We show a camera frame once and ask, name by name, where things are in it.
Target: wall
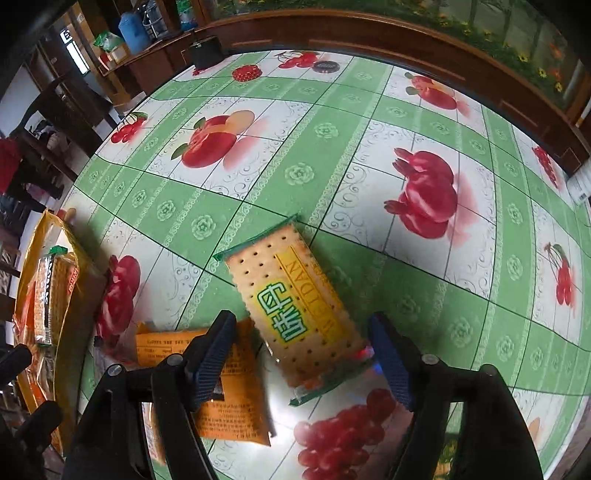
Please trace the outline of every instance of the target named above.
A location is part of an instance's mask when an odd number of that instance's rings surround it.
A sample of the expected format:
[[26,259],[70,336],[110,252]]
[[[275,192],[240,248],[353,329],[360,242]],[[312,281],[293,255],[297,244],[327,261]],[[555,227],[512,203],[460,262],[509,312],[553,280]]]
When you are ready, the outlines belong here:
[[[29,73],[20,67],[0,100],[0,131],[4,135],[8,136],[20,123],[25,111],[37,95],[39,95],[37,85]],[[41,114],[36,112],[27,123],[27,129],[37,125],[42,118]]]

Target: blue water jug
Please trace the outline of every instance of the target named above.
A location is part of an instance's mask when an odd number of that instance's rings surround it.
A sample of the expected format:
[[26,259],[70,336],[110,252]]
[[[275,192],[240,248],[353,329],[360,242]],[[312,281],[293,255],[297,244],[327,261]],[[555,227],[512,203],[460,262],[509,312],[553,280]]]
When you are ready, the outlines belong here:
[[141,52],[150,44],[150,37],[142,25],[141,19],[135,13],[125,12],[121,15],[119,30],[133,55]]

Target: open snack bag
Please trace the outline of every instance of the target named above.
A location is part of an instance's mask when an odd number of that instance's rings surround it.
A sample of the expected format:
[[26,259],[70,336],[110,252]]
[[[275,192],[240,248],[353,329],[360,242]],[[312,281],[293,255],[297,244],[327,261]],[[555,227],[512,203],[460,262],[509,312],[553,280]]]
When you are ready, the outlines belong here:
[[[226,359],[211,401],[193,416],[200,437],[240,440],[270,446],[269,426],[264,414],[264,396],[252,350],[252,320],[238,322],[236,343]],[[207,329],[188,332],[138,333],[135,336],[138,363],[153,367],[172,353],[182,353]],[[142,404],[150,456],[165,464],[156,415],[151,403]]]
[[220,252],[256,328],[301,404],[359,370],[368,356],[295,216]]
[[62,455],[76,427],[82,364],[105,283],[68,224],[45,211],[25,255],[13,328],[33,355],[18,376],[27,409],[55,400],[63,412],[52,434]]

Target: window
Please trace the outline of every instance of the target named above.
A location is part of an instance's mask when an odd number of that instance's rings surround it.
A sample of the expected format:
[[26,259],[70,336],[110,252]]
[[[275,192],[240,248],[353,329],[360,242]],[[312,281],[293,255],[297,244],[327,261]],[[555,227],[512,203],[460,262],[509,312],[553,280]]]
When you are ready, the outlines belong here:
[[80,49],[78,48],[78,45],[76,45],[76,42],[74,41],[74,38],[70,34],[70,31],[67,28],[64,28],[60,32],[60,37],[61,37],[62,42],[66,46],[66,50],[70,54],[70,57],[72,57],[72,60],[74,60],[74,63],[78,67],[78,70],[80,70],[80,73],[82,75],[85,75],[86,73],[88,73],[90,68],[89,68],[88,64],[86,63],[86,60],[82,56],[82,53],[80,53]]

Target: cracker package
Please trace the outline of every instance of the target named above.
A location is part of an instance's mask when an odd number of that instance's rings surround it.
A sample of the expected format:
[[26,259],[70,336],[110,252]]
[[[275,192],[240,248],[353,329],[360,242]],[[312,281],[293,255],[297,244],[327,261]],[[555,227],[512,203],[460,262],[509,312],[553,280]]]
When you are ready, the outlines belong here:
[[301,398],[326,390],[329,377],[342,381],[365,341],[294,222],[288,218],[215,258],[225,260],[255,326]]
[[[200,437],[220,440],[241,440],[270,446],[269,427],[264,414],[264,396],[256,371],[252,350],[252,320],[237,324],[238,335],[226,359],[211,401],[205,402],[194,415],[195,428]],[[135,336],[138,363],[153,367],[172,353],[182,353],[207,329],[192,332],[139,333]],[[144,422],[150,426],[147,438],[150,455],[164,462],[158,437],[154,409],[142,405]]]
[[67,249],[55,247],[39,259],[35,276],[35,341],[57,346],[61,324],[76,282],[77,268]]

